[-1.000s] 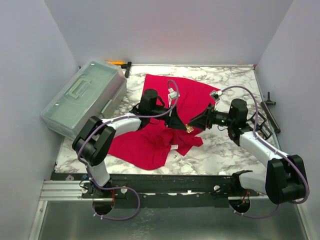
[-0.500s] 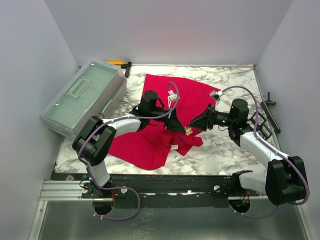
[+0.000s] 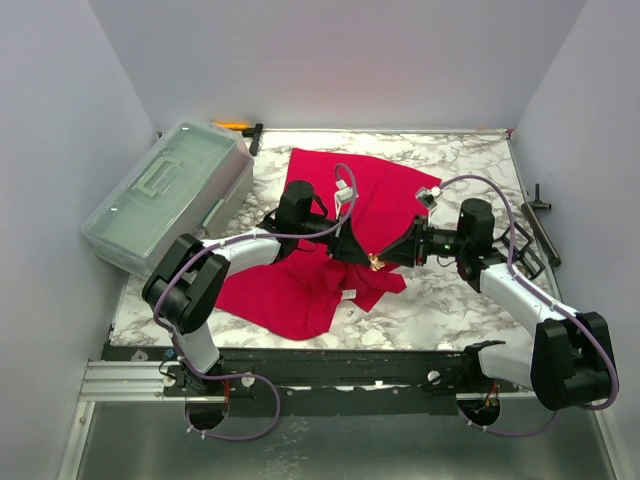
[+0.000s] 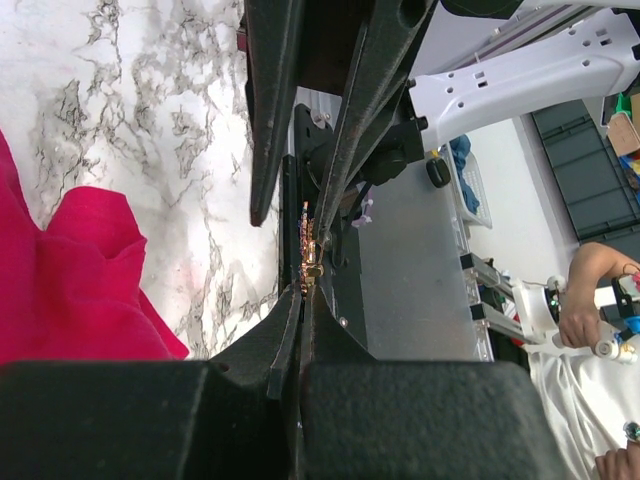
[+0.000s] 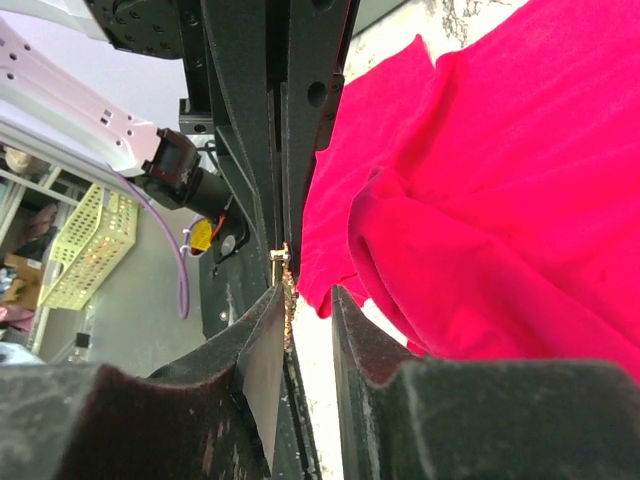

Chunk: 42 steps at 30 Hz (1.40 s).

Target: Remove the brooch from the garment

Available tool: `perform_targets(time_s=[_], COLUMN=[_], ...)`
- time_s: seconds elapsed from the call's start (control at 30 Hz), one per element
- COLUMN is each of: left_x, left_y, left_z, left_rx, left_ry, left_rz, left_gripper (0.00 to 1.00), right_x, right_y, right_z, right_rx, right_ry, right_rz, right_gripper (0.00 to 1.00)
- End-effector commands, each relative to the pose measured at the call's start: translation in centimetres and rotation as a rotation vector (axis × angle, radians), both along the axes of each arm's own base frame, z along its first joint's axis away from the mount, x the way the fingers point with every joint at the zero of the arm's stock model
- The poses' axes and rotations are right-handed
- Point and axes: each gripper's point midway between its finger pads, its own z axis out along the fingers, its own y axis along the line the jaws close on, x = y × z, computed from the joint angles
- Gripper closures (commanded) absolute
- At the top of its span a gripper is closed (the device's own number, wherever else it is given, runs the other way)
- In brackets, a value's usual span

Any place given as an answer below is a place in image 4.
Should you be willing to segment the red t-shirt garment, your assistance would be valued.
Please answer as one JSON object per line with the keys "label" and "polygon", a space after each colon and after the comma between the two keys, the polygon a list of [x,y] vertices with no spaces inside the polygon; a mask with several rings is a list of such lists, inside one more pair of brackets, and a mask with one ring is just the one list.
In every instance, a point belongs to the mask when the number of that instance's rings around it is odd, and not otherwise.
{"label": "red t-shirt garment", "polygon": [[120,193],[77,187],[45,229],[1,145],[1,361],[183,360],[140,287],[146,240]]}

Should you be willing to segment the operator forearm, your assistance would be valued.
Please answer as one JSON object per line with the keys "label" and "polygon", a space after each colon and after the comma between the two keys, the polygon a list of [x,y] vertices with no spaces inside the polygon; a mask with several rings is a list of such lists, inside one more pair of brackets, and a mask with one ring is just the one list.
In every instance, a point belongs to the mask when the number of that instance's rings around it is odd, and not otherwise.
{"label": "operator forearm", "polygon": [[587,243],[576,251],[569,267],[566,307],[570,311],[595,307],[595,290],[601,280],[639,271],[639,262],[612,247]]}

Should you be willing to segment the operator bare hand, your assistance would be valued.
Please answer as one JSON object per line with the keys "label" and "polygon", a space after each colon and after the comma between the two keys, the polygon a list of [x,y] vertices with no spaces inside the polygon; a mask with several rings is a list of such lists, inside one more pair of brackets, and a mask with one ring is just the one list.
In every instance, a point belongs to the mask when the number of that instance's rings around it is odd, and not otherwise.
{"label": "operator bare hand", "polygon": [[567,299],[560,311],[559,334],[564,346],[593,349],[600,341],[600,315],[592,300]]}

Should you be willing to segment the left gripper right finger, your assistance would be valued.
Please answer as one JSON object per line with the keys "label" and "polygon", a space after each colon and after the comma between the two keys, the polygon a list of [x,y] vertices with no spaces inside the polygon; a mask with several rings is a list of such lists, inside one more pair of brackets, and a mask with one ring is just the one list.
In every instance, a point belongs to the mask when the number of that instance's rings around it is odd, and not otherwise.
{"label": "left gripper right finger", "polygon": [[527,373],[509,362],[388,361],[305,305],[300,410],[309,479],[563,479]]}

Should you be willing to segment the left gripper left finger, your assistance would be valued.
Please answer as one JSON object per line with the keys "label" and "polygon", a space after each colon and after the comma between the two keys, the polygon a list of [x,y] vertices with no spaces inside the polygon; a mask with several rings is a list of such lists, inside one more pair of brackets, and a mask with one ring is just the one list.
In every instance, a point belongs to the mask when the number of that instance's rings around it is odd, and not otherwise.
{"label": "left gripper left finger", "polygon": [[302,298],[209,360],[1,370],[5,479],[290,479],[287,390]]}

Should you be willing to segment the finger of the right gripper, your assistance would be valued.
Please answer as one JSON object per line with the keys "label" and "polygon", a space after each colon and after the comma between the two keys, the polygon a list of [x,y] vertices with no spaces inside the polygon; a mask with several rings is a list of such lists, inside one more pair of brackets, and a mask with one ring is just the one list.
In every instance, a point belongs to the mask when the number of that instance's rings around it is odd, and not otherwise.
{"label": "finger of the right gripper", "polygon": [[261,226],[268,214],[280,168],[297,89],[305,3],[247,1],[245,20],[253,160],[250,222]]}
{"label": "finger of the right gripper", "polygon": [[320,247],[345,187],[390,126],[433,9],[432,1],[376,1],[359,28],[314,212]]}

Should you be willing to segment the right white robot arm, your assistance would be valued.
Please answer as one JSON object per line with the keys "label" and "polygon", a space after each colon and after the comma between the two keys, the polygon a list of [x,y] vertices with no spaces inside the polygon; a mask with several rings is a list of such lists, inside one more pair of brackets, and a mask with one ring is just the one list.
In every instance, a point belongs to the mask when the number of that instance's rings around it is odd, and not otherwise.
{"label": "right white robot arm", "polygon": [[432,1],[249,1],[246,87],[254,153],[250,221],[267,215],[299,87],[340,109],[315,207],[324,241],[341,196],[408,97],[426,148],[569,100],[607,97],[639,76],[639,5],[596,1],[593,14],[543,40],[435,75],[411,69]]}

